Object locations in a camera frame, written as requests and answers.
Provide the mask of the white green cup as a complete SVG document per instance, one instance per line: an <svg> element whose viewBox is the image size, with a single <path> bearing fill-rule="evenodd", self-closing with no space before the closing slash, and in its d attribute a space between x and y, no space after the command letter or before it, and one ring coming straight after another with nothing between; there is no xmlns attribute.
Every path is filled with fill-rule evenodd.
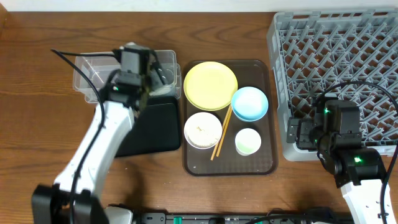
<svg viewBox="0 0 398 224"><path fill-rule="evenodd" d="M240 130L235 136L236 151L241 156L249 156L257 152L262 140L260 134L251 128Z"/></svg>

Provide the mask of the right wooden chopstick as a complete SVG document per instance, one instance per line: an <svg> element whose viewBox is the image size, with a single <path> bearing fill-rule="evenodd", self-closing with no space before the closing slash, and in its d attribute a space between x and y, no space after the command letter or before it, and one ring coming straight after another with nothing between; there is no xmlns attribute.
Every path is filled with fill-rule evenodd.
<svg viewBox="0 0 398 224"><path fill-rule="evenodd" d="M221 135L221 139L220 139L220 141L218 143L218 146L216 148L216 157L218 157L220 155L221 147L223 145L224 137L226 136L226 132L227 132L227 128L228 128L228 124L229 124L232 112L233 112L232 106L230 105L229 108L228 108L227 114L226 114L226 116L224 118L223 132L222 132L222 135Z"/></svg>

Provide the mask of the light blue bowl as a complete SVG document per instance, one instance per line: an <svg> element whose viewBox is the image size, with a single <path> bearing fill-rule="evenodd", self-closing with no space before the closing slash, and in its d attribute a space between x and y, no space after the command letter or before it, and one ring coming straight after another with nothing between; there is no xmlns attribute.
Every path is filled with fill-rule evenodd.
<svg viewBox="0 0 398 224"><path fill-rule="evenodd" d="M266 94L252 86L240 88L231 99L233 113L245 122L254 122L263 118L269 109Z"/></svg>

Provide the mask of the brown serving tray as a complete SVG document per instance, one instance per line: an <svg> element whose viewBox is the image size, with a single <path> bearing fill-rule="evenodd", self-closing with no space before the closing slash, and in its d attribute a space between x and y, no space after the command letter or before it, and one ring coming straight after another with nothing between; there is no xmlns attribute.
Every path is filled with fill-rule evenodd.
<svg viewBox="0 0 398 224"><path fill-rule="evenodd" d="M272 108L269 70L260 60L222 60L235 73L238 86L253 86L265 93L269 109L260 120L247 123L231 116L220 155L211 158L213 148L197 149L183 139L183 165L194 176L221 175L268 175L278 166L277 138ZM258 151L248 156L238 154L235 146L236 134L244 129L255 129L261 136Z"/></svg>

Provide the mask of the black waste tray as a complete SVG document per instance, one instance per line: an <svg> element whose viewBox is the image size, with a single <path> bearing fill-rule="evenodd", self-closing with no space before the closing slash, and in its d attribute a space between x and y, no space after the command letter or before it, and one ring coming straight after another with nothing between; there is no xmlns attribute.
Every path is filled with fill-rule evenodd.
<svg viewBox="0 0 398 224"><path fill-rule="evenodd" d="M151 98L115 157L177 150L181 146L180 111L174 96Z"/></svg>

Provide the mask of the yellow plate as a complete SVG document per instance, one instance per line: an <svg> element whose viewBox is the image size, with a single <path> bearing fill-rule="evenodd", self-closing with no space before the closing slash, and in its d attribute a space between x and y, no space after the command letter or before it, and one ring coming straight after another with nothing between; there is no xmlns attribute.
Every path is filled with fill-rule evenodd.
<svg viewBox="0 0 398 224"><path fill-rule="evenodd" d="M217 111L231 103L238 90L236 75L220 62L201 62L186 74L183 90L187 100L204 111Z"/></svg>

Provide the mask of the clear plastic bin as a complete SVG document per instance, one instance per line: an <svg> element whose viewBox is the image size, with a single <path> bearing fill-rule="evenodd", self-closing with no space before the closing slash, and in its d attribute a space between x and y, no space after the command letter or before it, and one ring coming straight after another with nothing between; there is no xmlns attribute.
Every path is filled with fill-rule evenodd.
<svg viewBox="0 0 398 224"><path fill-rule="evenodd" d="M181 96L181 70L177 63L176 53L173 50L156 50L162 66L163 77L166 84L150 93L151 97ZM109 74L121 68L119 62L113 57L77 57L75 65L90 79L97 89L101 89L108 79ZM97 97L87 81L78 72L73 72L73 89L85 95L87 103L96 103Z"/></svg>

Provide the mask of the cooked rice pile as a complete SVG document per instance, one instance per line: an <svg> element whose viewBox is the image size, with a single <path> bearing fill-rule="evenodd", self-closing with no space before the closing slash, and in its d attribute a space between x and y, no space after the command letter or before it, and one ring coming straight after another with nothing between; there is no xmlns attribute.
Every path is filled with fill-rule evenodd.
<svg viewBox="0 0 398 224"><path fill-rule="evenodd" d="M209 148L218 141L218 134L208 128L194 126L188 130L190 142L198 148Z"/></svg>

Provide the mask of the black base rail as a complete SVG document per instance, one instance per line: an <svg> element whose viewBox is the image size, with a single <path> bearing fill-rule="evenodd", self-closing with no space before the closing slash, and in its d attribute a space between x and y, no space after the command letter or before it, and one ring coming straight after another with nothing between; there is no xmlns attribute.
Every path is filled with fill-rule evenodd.
<svg viewBox="0 0 398 224"><path fill-rule="evenodd" d="M347 212L334 212L328 207L309 208L301 212L273 208L264 213L171 213L166 210L135 212L138 224L239 224L239 223L343 223L352 224Z"/></svg>

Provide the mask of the grey dishwasher rack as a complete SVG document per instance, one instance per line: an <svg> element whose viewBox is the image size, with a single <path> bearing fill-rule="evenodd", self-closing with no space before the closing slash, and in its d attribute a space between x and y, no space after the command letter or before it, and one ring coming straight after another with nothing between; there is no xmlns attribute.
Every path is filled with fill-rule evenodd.
<svg viewBox="0 0 398 224"><path fill-rule="evenodd" d="M383 156L397 144L397 9L279 12L267 34L275 76L282 153L290 161L316 154L286 142L290 118L312 118L323 91L355 102L362 142Z"/></svg>

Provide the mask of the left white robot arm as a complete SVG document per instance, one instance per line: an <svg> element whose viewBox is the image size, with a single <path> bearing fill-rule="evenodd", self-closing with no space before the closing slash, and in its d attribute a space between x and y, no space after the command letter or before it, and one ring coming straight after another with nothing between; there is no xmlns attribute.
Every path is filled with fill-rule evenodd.
<svg viewBox="0 0 398 224"><path fill-rule="evenodd" d="M132 210L103 207L100 197L109 168L126 135L147 106L151 92L165 84L155 52L134 42L110 56L120 68L110 72L104 86L94 83L67 57L55 51L89 84L97 97L95 115L76 153L54 180L38 185L31 198L34 223L132 223Z"/></svg>

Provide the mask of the white rice bowl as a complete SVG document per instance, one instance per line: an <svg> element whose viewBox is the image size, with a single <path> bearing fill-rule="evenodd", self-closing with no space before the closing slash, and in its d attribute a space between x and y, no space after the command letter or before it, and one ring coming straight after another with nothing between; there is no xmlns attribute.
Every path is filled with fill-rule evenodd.
<svg viewBox="0 0 398 224"><path fill-rule="evenodd" d="M209 149L215 146L221 139L222 132L219 119L207 112L191 115L183 129L185 139L196 149Z"/></svg>

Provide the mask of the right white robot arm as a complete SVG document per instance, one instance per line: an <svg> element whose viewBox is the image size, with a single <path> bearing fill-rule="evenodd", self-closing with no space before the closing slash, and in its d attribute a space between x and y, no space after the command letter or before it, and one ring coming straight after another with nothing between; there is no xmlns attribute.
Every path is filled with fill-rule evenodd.
<svg viewBox="0 0 398 224"><path fill-rule="evenodd" d="M387 169L380 153L361 143L356 103L328 97L316 105L312 119L290 118L287 143L315 152L335 179L355 223L395 223Z"/></svg>

